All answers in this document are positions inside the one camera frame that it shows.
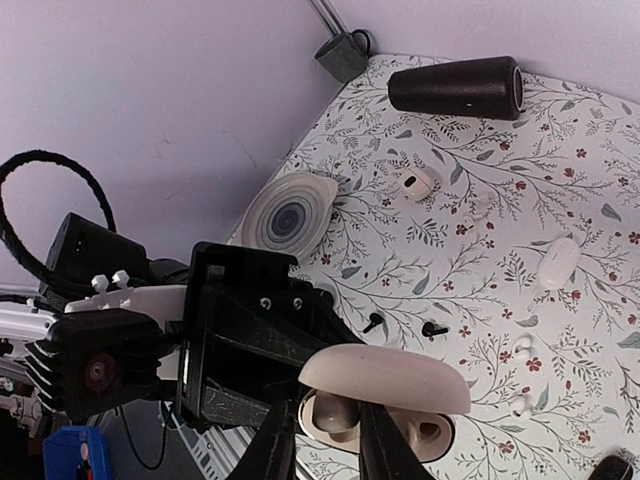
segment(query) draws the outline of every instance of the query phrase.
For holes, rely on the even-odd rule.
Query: floral tablecloth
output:
[[[640,452],[640,106],[594,89],[525,75],[518,121],[395,111],[393,71],[440,62],[381,55],[329,106],[281,173],[340,183],[331,226],[295,274],[337,293],[360,332],[379,311],[372,344],[423,352],[468,380],[469,415],[455,418],[438,479],[581,479],[607,453]],[[415,204],[396,178],[411,165],[437,178]],[[488,217],[462,217],[493,192]],[[583,258],[566,288],[536,299],[550,242],[572,236]],[[427,339],[432,319],[450,333]],[[533,358],[513,343],[533,339]],[[509,402],[526,394],[533,418]],[[357,458],[300,438],[323,480],[358,478]]]

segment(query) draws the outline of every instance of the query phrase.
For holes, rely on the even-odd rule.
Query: black speaker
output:
[[[523,95],[522,73],[511,57],[414,68],[389,80],[389,100],[403,112],[515,120]]]

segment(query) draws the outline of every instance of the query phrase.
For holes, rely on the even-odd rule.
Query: blue container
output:
[[[47,480],[75,480],[84,462],[80,446],[89,446],[93,480],[111,480],[107,441],[96,427],[62,427],[44,441],[44,470]]]

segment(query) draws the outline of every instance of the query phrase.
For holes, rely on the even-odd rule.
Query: beige earbud case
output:
[[[330,434],[318,429],[313,409],[318,391],[387,407],[420,462],[442,458],[453,444],[455,426],[446,415],[471,409],[469,387],[451,366],[424,355],[371,345],[336,345],[315,354],[299,381],[313,388],[298,410],[310,438],[352,453],[360,450],[359,424]]]

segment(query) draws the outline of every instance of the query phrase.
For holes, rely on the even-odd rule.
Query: white earbud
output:
[[[533,417],[533,408],[524,396],[516,397],[510,404],[511,416],[517,420],[530,420]]]
[[[474,220],[482,220],[489,214],[491,205],[496,201],[496,194],[494,192],[481,193],[473,200],[474,213],[472,218]]]
[[[424,170],[418,167],[410,167],[402,172],[398,185],[404,190],[405,194],[419,202],[431,195],[435,182]]]
[[[471,215],[465,215],[464,217],[462,217],[462,225],[464,225],[464,227],[469,230],[470,228],[473,228],[476,224],[476,221],[474,220],[474,217],[472,217]]]
[[[531,339],[530,336],[525,335],[523,337],[520,337],[513,344],[513,350],[512,350],[513,357],[516,360],[519,360],[521,362],[527,362],[531,360],[531,358],[533,357],[533,354],[531,353],[532,345],[533,345],[533,340]]]

